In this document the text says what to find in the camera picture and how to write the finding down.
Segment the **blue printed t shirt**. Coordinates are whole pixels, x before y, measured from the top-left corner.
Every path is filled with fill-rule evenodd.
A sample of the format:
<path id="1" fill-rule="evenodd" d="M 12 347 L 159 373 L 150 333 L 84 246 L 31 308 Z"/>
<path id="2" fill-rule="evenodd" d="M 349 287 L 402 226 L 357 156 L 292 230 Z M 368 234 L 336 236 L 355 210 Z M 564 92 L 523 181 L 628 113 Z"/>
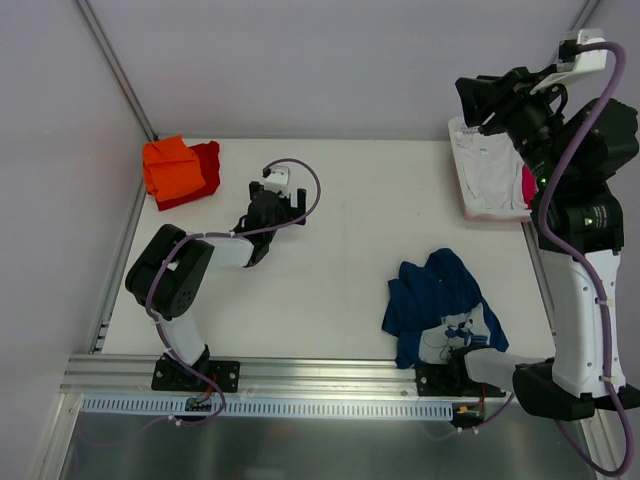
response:
<path id="1" fill-rule="evenodd" d="M 444 365 L 465 347 L 508 350 L 497 315 L 453 250 L 433 251 L 422 266 L 402 262 L 387 287 L 381 329 L 396 338 L 397 368 Z"/>

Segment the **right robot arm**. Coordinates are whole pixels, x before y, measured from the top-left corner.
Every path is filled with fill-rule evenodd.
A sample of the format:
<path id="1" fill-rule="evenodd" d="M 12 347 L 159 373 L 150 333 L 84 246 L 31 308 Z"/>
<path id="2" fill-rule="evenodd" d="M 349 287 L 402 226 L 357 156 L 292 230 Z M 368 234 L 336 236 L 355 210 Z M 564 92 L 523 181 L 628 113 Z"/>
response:
<path id="1" fill-rule="evenodd" d="M 553 306 L 555 353 L 527 359 L 465 347 L 453 353 L 447 381 L 463 396 L 489 384 L 513 392 L 531 415 L 574 421 L 639 405 L 617 353 L 624 222 L 607 184 L 638 153 L 638 113 L 609 98 L 565 118 L 567 89 L 548 85 L 549 76 L 519 67 L 500 77 L 463 77 L 455 87 L 465 123 L 486 136 L 506 134 L 536 180 L 531 216 Z"/>

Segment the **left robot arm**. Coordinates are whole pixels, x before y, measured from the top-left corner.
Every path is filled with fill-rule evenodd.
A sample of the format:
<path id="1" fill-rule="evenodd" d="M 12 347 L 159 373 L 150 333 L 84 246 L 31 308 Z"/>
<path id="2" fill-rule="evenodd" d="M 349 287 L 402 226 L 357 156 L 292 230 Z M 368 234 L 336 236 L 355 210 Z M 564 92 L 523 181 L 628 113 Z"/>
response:
<path id="1" fill-rule="evenodd" d="M 306 223 L 307 192 L 296 199 L 267 181 L 249 184 L 250 203 L 232 236 L 187 234 L 172 224 L 159 228 L 125 278 L 125 288 L 151 313 L 166 352 L 156 361 L 151 389 L 158 392 L 238 390 L 240 363 L 214 360 L 198 332 L 191 306 L 207 272 L 250 268 L 267 255 L 284 224 Z"/>

